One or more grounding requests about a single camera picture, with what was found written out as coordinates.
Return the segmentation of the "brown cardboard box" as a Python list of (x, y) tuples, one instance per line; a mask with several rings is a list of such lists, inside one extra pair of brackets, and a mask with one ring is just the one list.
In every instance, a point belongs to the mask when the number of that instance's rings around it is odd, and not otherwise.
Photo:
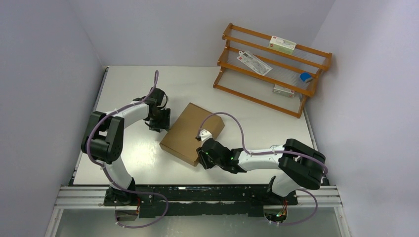
[(201, 146), (201, 142), (196, 140), (197, 134), (205, 129), (217, 138), (225, 127), (220, 116), (209, 118), (210, 114), (210, 111), (189, 103), (160, 142), (160, 147), (187, 164), (197, 166), (196, 149)]

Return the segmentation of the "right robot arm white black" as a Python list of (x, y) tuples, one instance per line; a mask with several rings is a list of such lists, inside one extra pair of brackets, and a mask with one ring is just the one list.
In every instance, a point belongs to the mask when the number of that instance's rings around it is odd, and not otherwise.
[(279, 204), (299, 188), (318, 190), (326, 173), (326, 157), (296, 139), (287, 139), (280, 147), (246, 152), (243, 148), (229, 149), (209, 138), (196, 152), (204, 169), (218, 166), (233, 174), (278, 170), (266, 192), (271, 204)]

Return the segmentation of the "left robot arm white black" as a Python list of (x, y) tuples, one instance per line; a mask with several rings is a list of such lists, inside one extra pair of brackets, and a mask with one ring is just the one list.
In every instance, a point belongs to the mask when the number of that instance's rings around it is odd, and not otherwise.
[(106, 198), (121, 205), (131, 205), (137, 199), (135, 180), (122, 161), (124, 130), (142, 120), (149, 130), (169, 130), (170, 109), (168, 96), (159, 88), (151, 88), (148, 95), (111, 112), (93, 112), (82, 140), (81, 150), (111, 178)]

